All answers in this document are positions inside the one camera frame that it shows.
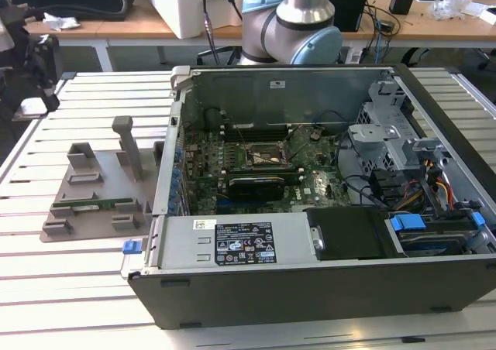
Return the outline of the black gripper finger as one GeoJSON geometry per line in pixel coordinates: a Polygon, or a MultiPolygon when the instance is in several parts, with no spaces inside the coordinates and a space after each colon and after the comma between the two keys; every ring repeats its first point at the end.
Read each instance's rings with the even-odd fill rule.
{"type": "Polygon", "coordinates": [[[60,106],[55,90],[55,84],[45,83],[40,85],[41,98],[48,112],[55,112],[60,106]]]}

